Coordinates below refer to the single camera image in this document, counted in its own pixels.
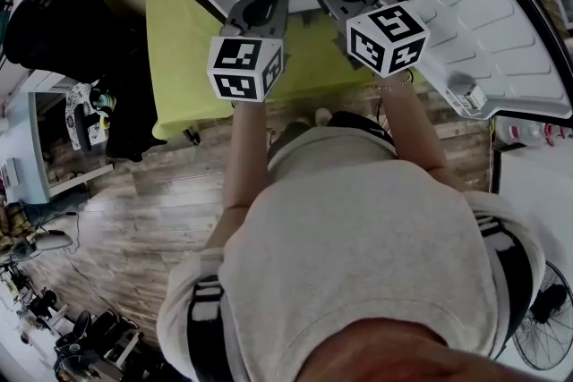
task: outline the black chair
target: black chair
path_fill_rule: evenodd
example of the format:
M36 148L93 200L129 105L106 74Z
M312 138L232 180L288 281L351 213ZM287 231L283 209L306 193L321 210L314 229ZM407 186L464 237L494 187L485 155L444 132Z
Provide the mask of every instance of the black chair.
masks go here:
M24 0L4 37L8 60L29 69L61 73L116 98L109 117L106 154L141 161L141 153L165 143L151 134L157 110L151 85L145 30L131 30L102 0ZM83 149L97 117L75 116Z
M91 329L91 314L84 310L73 325L73 330L63 335L56 341L56 349L60 352L78 352L88 339L88 331Z

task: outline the cable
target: cable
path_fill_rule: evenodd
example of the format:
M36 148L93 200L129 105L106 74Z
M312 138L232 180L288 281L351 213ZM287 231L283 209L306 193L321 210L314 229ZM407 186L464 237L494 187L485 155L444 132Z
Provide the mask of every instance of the cable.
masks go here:
M99 293L96 291L96 287L93 285L93 283L91 282L90 278L87 277L85 274L83 274L83 273L72 263L72 261L70 260L70 258L68 257L68 255L67 255L66 252L64 252L64 256L65 256L65 258L68 260L68 263L70 263L70 266L73 267L73 270L74 270L75 272L77 272L80 276L82 276L83 278L85 278L85 279L88 281L88 283L90 284L91 290L94 292L94 294L95 294L96 296L98 296L98 297L100 298L100 300L102 300L105 304L107 304L107 305L111 308L111 310L113 310L114 312L117 313L116 308L111 305L111 302L109 302L106 298L104 298L101 294L99 294Z
M13 251L12 253L10 253L10 258L9 258L9 260L10 260L11 263L20 263L21 261L27 261L27 260L28 260L27 258L26 258L26 259L19 259L18 261L14 261L14 260L13 260L14 255L15 255L16 253L18 253L19 251L22 251L22 250L24 250L24 249L29 248L30 243L28 242L28 240L27 240L26 238L24 238L23 240L24 240L24 242L21 243L21 247L20 247L18 250L15 250L15 251Z
M19 259L18 261L13 261L14 264L16 263L22 263L23 261L32 261L33 259L36 259L37 257L39 257L42 253L44 253L44 251L36 251L34 253L32 253L29 257L24 258L24 259Z
M75 214L76 215L76 220L75 220L75 226L77 228L77 234L75 236L75 249L73 251L71 251L70 249L64 249L65 251L67 251L70 255L75 255L75 252L78 251L78 249L81 247L80 244L80 214Z
M40 223L38 226L43 226L46 223L49 223L51 221L57 220L58 218L61 218L62 216L76 216L78 215L76 212L65 212L64 214L59 214L56 216L52 216L49 220L43 221L42 223Z
M33 208L33 209L38 213L38 219L39 219L40 221L44 218L44 217L42 216L41 210L40 210L37 206L34 206L34 205L32 205L32 204L28 204L27 202L24 202L23 200L19 200L19 201L18 201L18 204L20 204L21 206L24 206L24 207L31 207L31 208Z
M382 109L382 98L378 99L378 104L376 105L376 123L380 124L380 110Z
M267 128L267 132L270 134L269 137L269 147L270 147L272 145L272 140L277 135L277 131L275 131L273 128Z

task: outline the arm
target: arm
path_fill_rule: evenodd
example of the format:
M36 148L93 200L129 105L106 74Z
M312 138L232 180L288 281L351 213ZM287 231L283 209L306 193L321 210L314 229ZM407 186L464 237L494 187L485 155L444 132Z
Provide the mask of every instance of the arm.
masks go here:
M410 161L435 180L458 191L468 191L469 187L457 178L446 163L440 139L423 110L422 103L410 83L400 86L407 78L407 72L400 72L382 81L382 104L398 158Z
M223 184L223 215L205 248L224 247L268 184L265 105L237 102Z

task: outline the fan grille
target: fan grille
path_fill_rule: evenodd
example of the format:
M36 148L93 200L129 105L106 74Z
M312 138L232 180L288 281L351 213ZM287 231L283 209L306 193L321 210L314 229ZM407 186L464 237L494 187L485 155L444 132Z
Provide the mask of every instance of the fan grille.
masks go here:
M530 309L521 325L513 336L519 356L524 363L538 370L555 368L563 361L571 343L573 343L573 298L569 284L561 272L549 261L546 261L545 276L535 304L539 301L551 301L552 292L558 290L565 292L564 301L559 301L560 306L551 308L547 319L541 319L540 314L535 314Z

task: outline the person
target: person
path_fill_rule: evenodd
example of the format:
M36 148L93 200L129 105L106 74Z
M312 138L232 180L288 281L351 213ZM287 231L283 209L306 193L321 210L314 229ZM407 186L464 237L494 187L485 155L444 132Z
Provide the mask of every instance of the person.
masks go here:
M236 103L223 214L158 314L188 378L532 380L493 359L539 289L538 241L448 169L410 73L380 82L392 137L338 113L268 152L265 105Z

